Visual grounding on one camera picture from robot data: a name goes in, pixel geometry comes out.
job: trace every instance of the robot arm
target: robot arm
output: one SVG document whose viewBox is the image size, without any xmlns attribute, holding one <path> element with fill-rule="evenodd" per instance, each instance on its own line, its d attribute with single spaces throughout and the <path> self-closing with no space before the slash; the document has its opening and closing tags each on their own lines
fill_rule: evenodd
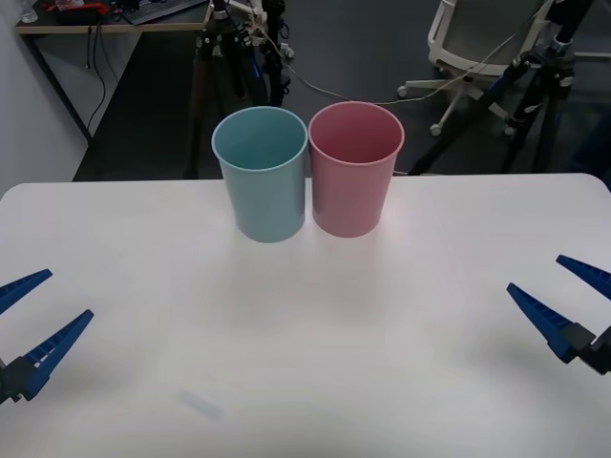
<svg viewBox="0 0 611 458">
<path fill-rule="evenodd" d="M 52 275 L 43 270 L 0 287 L 0 315 Z M 31 401 L 47 383 L 59 362 L 85 330 L 94 314 L 86 310 L 45 342 L 4 365 L 0 360 L 0 404 L 24 397 Z"/>
<path fill-rule="evenodd" d="M 559 256 L 556 262 L 611 300 L 611 275 L 597 267 Z M 507 291 L 537 328 L 556 356 L 566 364 L 580 358 L 600 375 L 611 371 L 611 327 L 598 338 L 510 283 Z"/>
</svg>

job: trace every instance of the office chair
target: office chair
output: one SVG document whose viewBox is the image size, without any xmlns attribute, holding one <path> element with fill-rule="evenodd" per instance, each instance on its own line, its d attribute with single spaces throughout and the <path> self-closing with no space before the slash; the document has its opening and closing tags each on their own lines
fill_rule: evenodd
<svg viewBox="0 0 611 458">
<path fill-rule="evenodd" d="M 441 135 L 444 123 L 464 95 L 481 97 L 483 92 L 477 83 L 492 84 L 517 55 L 535 46 L 553 3 L 554 0 L 442 0 L 429 31 L 429 60 L 450 79 L 406 81 L 397 90 L 399 97 L 408 97 L 410 88 L 437 90 L 444 86 L 443 91 L 453 92 L 448 110 L 430 127 L 431 135 Z M 537 16 L 528 23 L 536 12 Z M 478 65 L 516 31 L 516 36 L 487 64 Z M 466 71 L 472 73 L 450 82 Z M 490 110 L 502 119 L 507 116 L 497 104 Z M 512 133 L 512 128 L 505 129 L 505 134 Z"/>
</svg>

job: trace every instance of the wire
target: wire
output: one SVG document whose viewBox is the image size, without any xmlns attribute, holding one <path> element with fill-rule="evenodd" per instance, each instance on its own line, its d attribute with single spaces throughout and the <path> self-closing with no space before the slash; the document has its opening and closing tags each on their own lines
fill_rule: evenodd
<svg viewBox="0 0 611 458">
<path fill-rule="evenodd" d="M 106 51 L 106 45 L 104 44 L 104 34 L 103 34 L 101 24 L 99 25 L 98 28 L 99 28 L 99 43 L 102 45 L 102 52 L 104 53 L 104 59 L 106 60 L 106 65 L 108 65 L 108 68 L 111 69 L 111 73 L 115 77 L 116 84 L 118 84 L 118 76 L 116 76 L 115 69 L 113 68 L 113 65 L 111 64 L 111 59 L 108 57 L 108 52 Z"/>
<path fill-rule="evenodd" d="M 95 115 L 97 114 L 97 112 L 99 112 L 100 108 L 102 108 L 102 105 L 104 105 L 104 102 L 106 101 L 106 83 L 104 82 L 104 78 L 102 78 L 102 75 L 99 72 L 99 68 L 97 67 L 97 60 L 96 60 L 97 38 L 100 35 L 101 29 L 102 29 L 102 21 L 100 20 L 97 23 L 97 28 L 95 29 L 93 59 L 94 59 L 94 70 L 95 70 L 95 73 L 97 74 L 97 78 L 99 79 L 99 82 L 102 83 L 102 100 L 99 102 L 99 104 L 95 108 L 94 112 L 92 113 L 91 117 L 89 118 L 89 122 L 87 122 L 87 131 L 90 131 L 90 128 L 91 128 L 91 125 L 92 125 L 92 121 L 94 120 Z"/>
<path fill-rule="evenodd" d="M 512 41 L 522 31 L 522 29 L 525 26 L 527 26 L 535 18 L 537 18 L 539 13 L 542 12 L 548 6 L 548 4 L 553 3 L 554 1 L 555 0 L 548 0 L 547 2 L 543 3 L 543 5 L 524 24 L 522 24 L 515 33 L 513 33 L 509 38 L 507 38 L 505 41 L 503 41 L 496 48 L 494 48 L 486 57 L 484 57 L 484 59 L 481 62 L 477 62 L 476 64 L 473 64 L 471 67 L 469 67 L 460 76 L 457 76 L 455 78 L 449 79 L 444 84 L 442 84 L 441 86 L 436 88 L 432 93 L 429 93 L 429 94 L 424 95 L 422 97 L 406 98 L 406 99 L 402 99 L 402 100 L 393 100 L 393 101 L 384 101 L 384 102 L 370 102 L 370 103 L 373 103 L 374 105 L 396 105 L 396 104 L 399 104 L 399 103 L 419 102 L 421 100 L 426 100 L 427 98 L 433 97 L 434 95 L 440 93 L 441 91 L 446 89 L 448 86 L 451 86 L 453 83 L 455 83 L 456 81 L 464 78 L 465 76 L 468 76 L 468 75 L 473 74 L 473 73 L 481 72 L 486 67 L 488 67 L 490 59 L 492 59 L 496 55 L 497 52 L 499 52 L 505 45 L 507 45 L 510 41 Z M 269 36 L 265 32 L 263 26 L 261 24 L 259 24 L 256 21 L 256 19 L 254 17 L 252 17 L 252 16 L 251 16 L 251 21 L 252 21 L 253 26 L 255 27 L 255 29 L 257 29 L 265 37 L 265 39 L 273 47 L 274 51 L 282 58 L 282 60 L 284 61 L 284 64 L 286 65 L 286 67 L 289 70 L 291 70 L 293 72 L 293 74 L 295 74 L 295 76 L 297 76 L 297 79 L 299 79 L 304 85 L 308 86 L 310 89 L 316 91 L 317 93 L 324 94 L 324 95 L 327 95 L 329 97 L 338 98 L 340 100 L 346 100 L 346 101 L 354 101 L 354 99 L 352 99 L 352 98 L 346 97 L 346 96 L 341 95 L 341 94 L 334 93 L 332 91 L 327 91 L 326 89 L 319 88 L 318 86 L 315 86 L 314 84 L 312 84 L 309 81 L 307 81 L 304 77 L 302 77 L 300 74 L 298 74 L 295 69 L 293 69 L 290 66 L 290 64 L 283 57 L 282 53 L 280 52 L 280 50 L 278 49 L 276 44 L 273 42 L 273 40 L 271 40 L 269 38 Z"/>
</svg>

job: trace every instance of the camera tripod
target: camera tripod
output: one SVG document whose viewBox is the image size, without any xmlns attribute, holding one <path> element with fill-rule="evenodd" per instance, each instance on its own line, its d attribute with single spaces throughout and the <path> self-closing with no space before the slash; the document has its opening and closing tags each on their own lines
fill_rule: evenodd
<svg viewBox="0 0 611 458">
<path fill-rule="evenodd" d="M 184 179 L 197 179 L 199 176 L 203 121 L 208 102 L 214 99 L 221 117 L 227 115 L 216 61 L 221 58 L 226 60 L 234 96 L 242 100 L 248 95 L 254 106 L 282 106 L 290 84 L 290 79 L 283 74 L 281 57 L 268 42 L 262 45 L 264 63 L 261 69 L 250 32 L 242 24 L 237 24 L 228 10 L 231 3 L 213 0 L 212 19 L 196 38 Z M 263 0 L 263 10 L 268 27 L 267 36 L 274 41 L 276 47 L 280 47 L 278 41 L 284 23 L 284 0 Z M 269 77 L 269 94 L 263 72 Z"/>
<path fill-rule="evenodd" d="M 516 132 L 509 144 L 501 173 L 508 173 L 511 169 L 543 107 L 545 107 L 544 118 L 533 172 L 545 172 L 556 145 L 562 111 L 575 77 L 576 57 L 570 52 L 573 36 L 593 1 L 564 0 L 561 4 L 555 5 L 552 11 L 556 7 L 562 9 L 563 25 L 560 32 L 548 45 L 534 47 L 516 58 L 461 119 L 446 127 L 437 143 L 415 163 L 408 175 L 417 176 L 426 173 L 469 127 L 486 114 L 491 105 L 499 101 L 508 89 L 530 70 L 536 70 L 536 73 L 516 112 L 506 119 L 507 124 L 516 129 Z"/>
</svg>

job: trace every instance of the red object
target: red object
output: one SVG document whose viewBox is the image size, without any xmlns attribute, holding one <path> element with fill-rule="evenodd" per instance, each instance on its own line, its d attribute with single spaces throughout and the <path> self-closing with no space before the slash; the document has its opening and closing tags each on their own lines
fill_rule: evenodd
<svg viewBox="0 0 611 458">
<path fill-rule="evenodd" d="M 352 238 L 377 225 L 404 140 L 399 120 L 370 103 L 337 103 L 312 118 L 313 210 L 323 230 Z"/>
<path fill-rule="evenodd" d="M 103 3 L 86 3 L 85 5 L 81 7 L 66 8 L 64 11 L 79 11 L 79 10 L 96 10 L 97 14 L 99 14 L 100 16 L 105 16 L 110 11 L 108 6 L 106 6 Z"/>
<path fill-rule="evenodd" d="M 54 2 L 45 2 L 41 5 L 44 11 L 55 11 L 58 10 L 57 5 Z M 79 10 L 96 10 L 100 16 L 105 16 L 109 13 L 110 9 L 103 3 L 86 3 L 80 7 L 69 7 L 63 11 L 79 11 Z"/>
</svg>

